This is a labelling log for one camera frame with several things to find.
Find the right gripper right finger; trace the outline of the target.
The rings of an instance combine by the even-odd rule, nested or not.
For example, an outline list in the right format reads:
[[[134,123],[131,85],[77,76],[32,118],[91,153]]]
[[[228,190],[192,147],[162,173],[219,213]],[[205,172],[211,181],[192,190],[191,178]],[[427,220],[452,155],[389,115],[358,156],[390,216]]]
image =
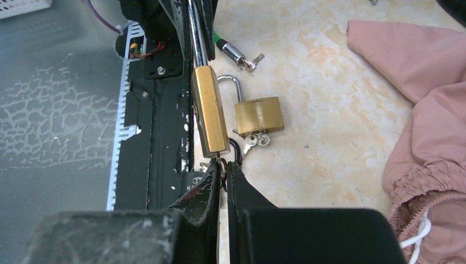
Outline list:
[[[405,263],[386,218],[368,208],[279,208],[226,167],[231,263]]]

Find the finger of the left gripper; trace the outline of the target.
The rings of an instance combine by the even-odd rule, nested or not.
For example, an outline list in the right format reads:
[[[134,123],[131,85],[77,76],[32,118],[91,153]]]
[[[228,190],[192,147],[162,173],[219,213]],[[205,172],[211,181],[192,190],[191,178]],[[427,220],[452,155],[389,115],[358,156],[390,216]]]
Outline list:
[[[217,6],[218,0],[198,0],[201,30],[209,61],[215,60],[214,18]]]
[[[174,26],[184,60],[191,61],[192,51],[188,22],[188,1],[159,0],[158,2]]]

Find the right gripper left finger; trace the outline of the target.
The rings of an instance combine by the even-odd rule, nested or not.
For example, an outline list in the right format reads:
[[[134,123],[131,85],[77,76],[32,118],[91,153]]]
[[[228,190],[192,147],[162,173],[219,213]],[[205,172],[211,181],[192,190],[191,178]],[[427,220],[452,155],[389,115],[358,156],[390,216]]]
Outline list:
[[[217,263],[219,162],[164,210],[61,212],[32,233],[22,263]]]

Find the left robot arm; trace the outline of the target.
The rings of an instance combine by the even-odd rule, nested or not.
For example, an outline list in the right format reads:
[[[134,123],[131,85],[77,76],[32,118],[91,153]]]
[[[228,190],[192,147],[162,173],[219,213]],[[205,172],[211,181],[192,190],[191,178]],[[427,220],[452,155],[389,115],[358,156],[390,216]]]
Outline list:
[[[125,18],[139,23],[148,39],[167,42],[177,37],[184,59],[192,59],[188,1],[120,0]],[[194,1],[198,8],[207,59],[215,59],[214,18],[218,2]]]

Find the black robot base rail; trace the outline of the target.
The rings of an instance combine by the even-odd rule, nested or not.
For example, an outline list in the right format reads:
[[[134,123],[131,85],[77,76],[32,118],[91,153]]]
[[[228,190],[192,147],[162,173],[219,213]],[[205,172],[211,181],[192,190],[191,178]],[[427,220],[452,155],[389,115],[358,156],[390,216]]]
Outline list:
[[[192,65],[175,37],[151,43],[136,22],[123,41],[107,210],[166,208],[193,170]]]

